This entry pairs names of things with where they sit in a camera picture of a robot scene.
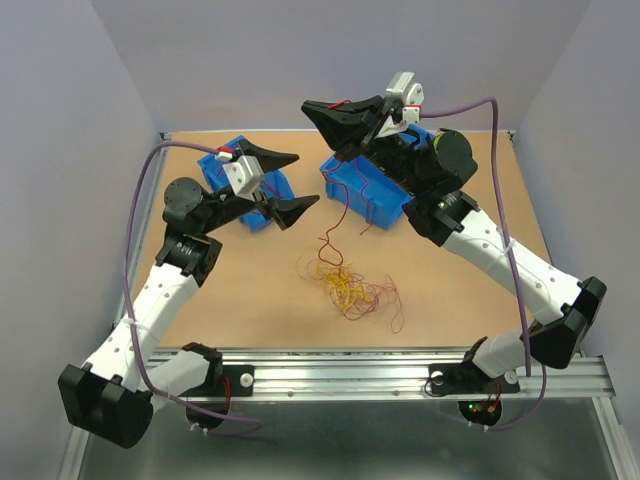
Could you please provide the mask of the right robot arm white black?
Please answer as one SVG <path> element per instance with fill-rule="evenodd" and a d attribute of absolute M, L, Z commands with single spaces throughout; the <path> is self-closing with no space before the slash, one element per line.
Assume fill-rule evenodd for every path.
<path fill-rule="evenodd" d="M 396 122 L 420 108 L 392 97 L 342 104 L 307 100 L 301 110 L 339 161 L 363 156 L 410 195 L 402 209 L 418 235 L 465 259 L 517 299 L 520 326 L 483 337 L 460 362 L 437 367 L 430 379 L 433 394 L 483 393 L 533 361 L 557 370 L 570 364 L 607 287 L 532 253 L 509 234 L 505 220 L 494 222 L 463 191 L 478 165 L 462 133 L 441 129 L 425 143 L 405 141 L 407 129 Z"/>

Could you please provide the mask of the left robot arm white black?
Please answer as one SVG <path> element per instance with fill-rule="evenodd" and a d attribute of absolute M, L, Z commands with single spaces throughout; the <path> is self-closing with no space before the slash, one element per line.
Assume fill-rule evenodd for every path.
<path fill-rule="evenodd" d="M 233 389 L 250 384 L 225 373 L 215 348 L 189 343 L 164 364 L 148 370 L 154 353 L 182 307 L 213 270 L 221 242 L 211 232 L 258 211 L 286 230 L 318 201 L 309 195 L 279 199 L 261 189 L 266 174 L 296 161 L 293 153 L 259 147 L 246 139 L 219 147 L 227 186 L 207 191 L 197 180 L 181 177 L 166 187 L 163 244 L 137 296 L 123 283 L 125 312 L 106 340 L 80 366 L 68 365 L 57 384 L 69 423 L 122 448 L 143 437 L 154 415 L 174 402 L 191 411 L 191 429 L 214 434 L 226 421 L 258 430 L 261 421 L 231 414 Z"/>

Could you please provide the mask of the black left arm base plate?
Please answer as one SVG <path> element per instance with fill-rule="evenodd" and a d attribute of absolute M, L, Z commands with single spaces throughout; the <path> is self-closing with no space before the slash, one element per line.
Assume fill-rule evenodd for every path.
<path fill-rule="evenodd" d="M 211 367 L 200 385 L 179 393 L 181 397 L 251 397 L 255 367 L 250 364 L 218 364 Z"/>

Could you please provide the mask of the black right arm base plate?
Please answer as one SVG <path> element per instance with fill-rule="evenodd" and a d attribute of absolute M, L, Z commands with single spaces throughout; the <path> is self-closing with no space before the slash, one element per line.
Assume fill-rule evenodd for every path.
<path fill-rule="evenodd" d="M 520 384 L 518 381 L 509 383 L 504 375 L 490 378 L 473 363 L 437 363 L 429 366 L 424 390 L 435 397 L 511 394 L 520 392 Z"/>

